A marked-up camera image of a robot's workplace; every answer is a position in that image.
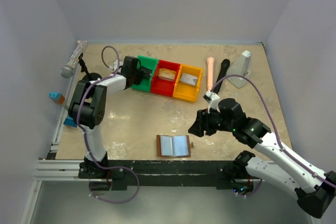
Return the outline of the aluminium frame rail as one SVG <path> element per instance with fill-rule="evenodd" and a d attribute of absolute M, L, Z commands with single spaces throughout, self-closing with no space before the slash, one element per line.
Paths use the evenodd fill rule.
<path fill-rule="evenodd" d="M 34 180 L 39 181 L 74 181 L 78 180 L 81 160 L 46 160 L 37 163 Z"/>

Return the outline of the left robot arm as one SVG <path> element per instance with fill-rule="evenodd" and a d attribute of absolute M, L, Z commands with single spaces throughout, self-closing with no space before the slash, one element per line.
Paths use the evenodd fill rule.
<path fill-rule="evenodd" d="M 78 81 L 68 114 L 82 130 L 86 147 L 85 158 L 93 163 L 90 171 L 98 178 L 108 174 L 107 151 L 104 148 L 100 124 L 103 121 L 108 94 L 128 89 L 148 80 L 153 70 L 143 66 L 139 58 L 126 56 L 114 73 L 96 80 Z"/>

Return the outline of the silver glitter microphone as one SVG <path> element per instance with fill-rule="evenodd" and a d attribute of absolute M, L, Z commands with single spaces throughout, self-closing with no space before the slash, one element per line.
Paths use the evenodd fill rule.
<path fill-rule="evenodd" d="M 76 67 L 79 63 L 80 56 L 84 53 L 88 46 L 86 40 L 78 41 L 78 44 L 69 57 L 68 62 L 61 68 L 60 74 L 63 78 L 69 79 L 75 74 Z"/>

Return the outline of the silver card in yellow bin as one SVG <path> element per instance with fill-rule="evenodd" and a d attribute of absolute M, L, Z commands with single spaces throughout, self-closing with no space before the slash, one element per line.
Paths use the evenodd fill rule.
<path fill-rule="evenodd" d="M 196 86 L 198 79 L 196 78 L 181 78 L 180 83 Z"/>

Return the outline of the blue orange toy brick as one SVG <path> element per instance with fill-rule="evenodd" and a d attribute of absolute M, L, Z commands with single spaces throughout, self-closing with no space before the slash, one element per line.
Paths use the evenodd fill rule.
<path fill-rule="evenodd" d="M 62 105 L 65 102 L 65 97 L 59 92 L 50 92 L 48 97 L 56 104 Z"/>

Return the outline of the yellow plastic bin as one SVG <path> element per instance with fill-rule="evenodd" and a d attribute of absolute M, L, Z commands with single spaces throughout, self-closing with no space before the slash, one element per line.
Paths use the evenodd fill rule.
<path fill-rule="evenodd" d="M 182 80 L 182 75 L 189 74 L 195 77 L 195 84 L 191 85 Z M 189 65 L 181 64 L 177 74 L 176 83 L 174 85 L 173 98 L 185 100 L 188 102 L 196 102 L 200 90 L 203 69 Z"/>

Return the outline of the black microphone stand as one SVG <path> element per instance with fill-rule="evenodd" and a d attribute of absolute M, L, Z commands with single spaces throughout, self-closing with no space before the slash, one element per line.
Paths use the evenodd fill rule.
<path fill-rule="evenodd" d="M 102 78 L 102 76 L 98 73 L 95 72 L 89 72 L 88 68 L 85 64 L 85 61 L 83 60 L 83 53 L 80 54 L 79 56 L 79 65 L 80 65 L 80 72 L 84 72 L 85 76 L 82 78 L 84 81 L 95 81 L 98 80 L 99 78 Z"/>

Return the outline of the silver VIP card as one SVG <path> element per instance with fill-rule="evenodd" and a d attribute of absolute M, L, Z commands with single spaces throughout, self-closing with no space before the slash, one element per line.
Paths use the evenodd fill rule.
<path fill-rule="evenodd" d="M 191 75 L 191 74 L 188 74 L 188 73 L 182 73 L 180 78 L 195 78 L 195 79 L 197 78 L 198 79 L 197 76 L 194 76 L 194 75 Z"/>

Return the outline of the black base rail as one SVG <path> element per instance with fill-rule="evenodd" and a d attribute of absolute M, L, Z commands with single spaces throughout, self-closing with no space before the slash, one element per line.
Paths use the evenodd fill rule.
<path fill-rule="evenodd" d="M 93 162 L 79 164 L 80 179 L 105 183 L 111 181 L 111 190 L 126 190 L 136 186 L 149 187 L 215 187 L 231 189 L 231 182 L 251 180 L 245 168 L 235 161 L 165 161 L 165 160 L 110 160 L 110 172 Z"/>

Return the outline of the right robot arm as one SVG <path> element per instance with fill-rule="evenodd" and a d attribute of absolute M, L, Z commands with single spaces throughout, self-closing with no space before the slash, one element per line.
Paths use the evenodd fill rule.
<path fill-rule="evenodd" d="M 238 177 L 251 175 L 272 183 L 293 196 L 303 211 L 320 219 L 335 198 L 335 172 L 326 172 L 306 161 L 265 123 L 247 117 L 235 99 L 221 100 L 212 92 L 204 99 L 208 108 L 197 112 L 188 132 L 197 137 L 231 132 L 238 142 L 270 159 L 264 162 L 250 152 L 242 152 L 234 165 Z"/>

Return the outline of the black VIP card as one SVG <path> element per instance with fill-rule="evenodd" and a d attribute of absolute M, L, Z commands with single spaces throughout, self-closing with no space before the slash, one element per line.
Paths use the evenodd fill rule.
<path fill-rule="evenodd" d="M 146 67 L 140 67 L 140 77 L 141 79 L 149 80 L 152 75 L 152 70 Z"/>

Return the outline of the grey wedge stand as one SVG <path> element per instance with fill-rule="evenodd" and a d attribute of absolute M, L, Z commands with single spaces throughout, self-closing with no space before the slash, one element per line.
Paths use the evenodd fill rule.
<path fill-rule="evenodd" d="M 227 70 L 227 75 L 231 76 L 227 80 L 237 88 L 242 88 L 247 81 L 241 77 L 232 77 L 232 75 L 240 75 L 249 77 L 250 71 L 248 70 L 250 65 L 251 52 L 245 50 L 236 61 Z"/>

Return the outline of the green plastic bin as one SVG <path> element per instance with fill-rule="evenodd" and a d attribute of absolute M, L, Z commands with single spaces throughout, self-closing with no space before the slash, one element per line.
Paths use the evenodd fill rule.
<path fill-rule="evenodd" d="M 140 61 L 138 68 L 140 68 L 140 70 L 144 73 L 144 77 L 139 84 L 133 84 L 131 88 L 144 92 L 150 92 L 152 79 L 159 60 L 140 55 L 138 55 L 138 59 Z"/>

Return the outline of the blue toy brick stack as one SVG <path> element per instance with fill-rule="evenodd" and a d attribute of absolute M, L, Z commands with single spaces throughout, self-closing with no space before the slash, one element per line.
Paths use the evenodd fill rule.
<path fill-rule="evenodd" d="M 70 116 L 66 116 L 63 125 L 68 126 L 68 127 L 77 127 L 77 123 L 71 118 Z"/>

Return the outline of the gold VIP card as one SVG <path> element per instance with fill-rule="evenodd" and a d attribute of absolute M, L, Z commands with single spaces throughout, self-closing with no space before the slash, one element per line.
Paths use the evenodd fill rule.
<path fill-rule="evenodd" d="M 170 69 L 166 69 L 166 68 L 160 68 L 159 69 L 159 73 L 160 74 L 168 74 L 168 73 L 170 73 L 170 74 L 174 74 L 174 75 L 176 75 L 176 72 L 174 71 L 174 70 L 170 70 Z"/>

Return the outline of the brown leather card holder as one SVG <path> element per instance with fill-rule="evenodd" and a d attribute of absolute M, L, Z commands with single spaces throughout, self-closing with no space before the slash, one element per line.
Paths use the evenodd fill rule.
<path fill-rule="evenodd" d="M 193 143 L 190 142 L 190 138 L 188 135 L 156 136 L 157 157 L 162 158 L 191 157 L 191 148 L 193 148 Z"/>

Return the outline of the red plastic bin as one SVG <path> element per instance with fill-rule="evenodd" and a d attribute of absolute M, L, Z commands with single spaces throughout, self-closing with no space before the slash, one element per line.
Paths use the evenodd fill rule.
<path fill-rule="evenodd" d="M 177 74 L 179 73 L 180 70 L 180 66 L 181 65 L 176 62 L 159 60 L 151 81 L 150 92 L 158 95 L 163 95 L 166 97 L 172 97 L 175 83 L 177 80 Z M 158 77 L 159 70 L 162 68 L 175 71 L 175 76 L 172 81 L 163 80 Z"/>

